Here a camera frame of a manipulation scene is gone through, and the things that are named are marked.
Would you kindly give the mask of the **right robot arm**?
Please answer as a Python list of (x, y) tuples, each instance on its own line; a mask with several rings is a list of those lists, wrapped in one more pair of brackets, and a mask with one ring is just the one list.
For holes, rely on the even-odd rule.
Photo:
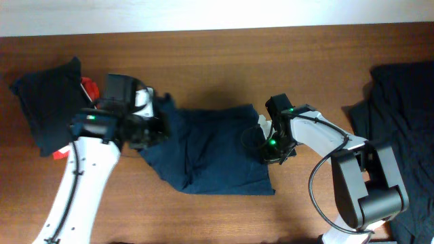
[(318, 212), (331, 227), (319, 236), (320, 243), (368, 243), (376, 228), (409, 207), (409, 196), (388, 142), (354, 136), (308, 104), (293, 106), (285, 94), (271, 97), (265, 107), (270, 120), (259, 123), (265, 136), (259, 147), (263, 163), (282, 164), (295, 156), (299, 145), (321, 156), (308, 181), (315, 209), (319, 209), (313, 194), (315, 174), (326, 162), (332, 166), (338, 217), (331, 221)]

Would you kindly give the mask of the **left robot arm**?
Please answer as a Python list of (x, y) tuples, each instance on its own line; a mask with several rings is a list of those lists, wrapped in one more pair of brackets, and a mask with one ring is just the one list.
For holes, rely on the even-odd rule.
[(103, 97), (72, 119), (70, 153), (50, 213), (35, 243), (89, 243), (106, 183), (128, 145), (133, 150), (168, 139), (157, 93), (137, 78), (109, 74)]

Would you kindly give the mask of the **dark blue shorts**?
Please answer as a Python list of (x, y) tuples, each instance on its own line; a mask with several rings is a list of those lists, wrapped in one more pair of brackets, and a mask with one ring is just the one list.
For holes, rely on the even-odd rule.
[(269, 169), (253, 149), (264, 136), (251, 104), (182, 109), (169, 94), (155, 104), (168, 117), (170, 136), (139, 153), (172, 188), (192, 195), (274, 195)]

